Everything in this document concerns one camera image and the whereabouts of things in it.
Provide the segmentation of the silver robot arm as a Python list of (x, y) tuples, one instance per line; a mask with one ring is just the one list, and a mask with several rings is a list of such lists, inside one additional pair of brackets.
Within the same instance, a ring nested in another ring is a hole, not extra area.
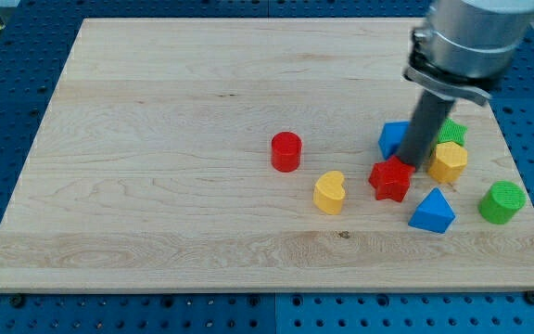
[(534, 0), (434, 0), (412, 30), (404, 76), (442, 99), (483, 106), (533, 19)]

